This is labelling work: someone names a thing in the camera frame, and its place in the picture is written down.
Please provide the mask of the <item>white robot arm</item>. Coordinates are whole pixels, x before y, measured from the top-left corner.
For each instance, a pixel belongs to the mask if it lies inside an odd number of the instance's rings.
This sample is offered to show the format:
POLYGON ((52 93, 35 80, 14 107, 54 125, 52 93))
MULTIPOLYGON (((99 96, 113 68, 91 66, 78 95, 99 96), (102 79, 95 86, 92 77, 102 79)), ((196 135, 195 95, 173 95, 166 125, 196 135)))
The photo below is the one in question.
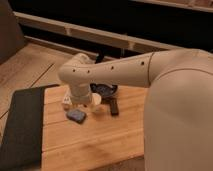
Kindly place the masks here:
POLYGON ((59 69, 71 101, 91 101, 92 83, 146 87, 146 171, 213 171, 213 53, 176 49, 92 63, 77 54, 59 69))

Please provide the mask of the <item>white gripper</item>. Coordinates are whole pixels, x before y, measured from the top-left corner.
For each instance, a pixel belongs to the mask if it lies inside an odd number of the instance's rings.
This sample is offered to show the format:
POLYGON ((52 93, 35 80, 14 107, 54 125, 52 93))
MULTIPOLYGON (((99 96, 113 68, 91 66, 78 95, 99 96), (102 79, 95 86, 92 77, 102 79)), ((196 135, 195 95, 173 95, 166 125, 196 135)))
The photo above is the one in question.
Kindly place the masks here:
POLYGON ((70 86, 70 98, 73 104, 89 104, 92 101, 89 85, 70 86))

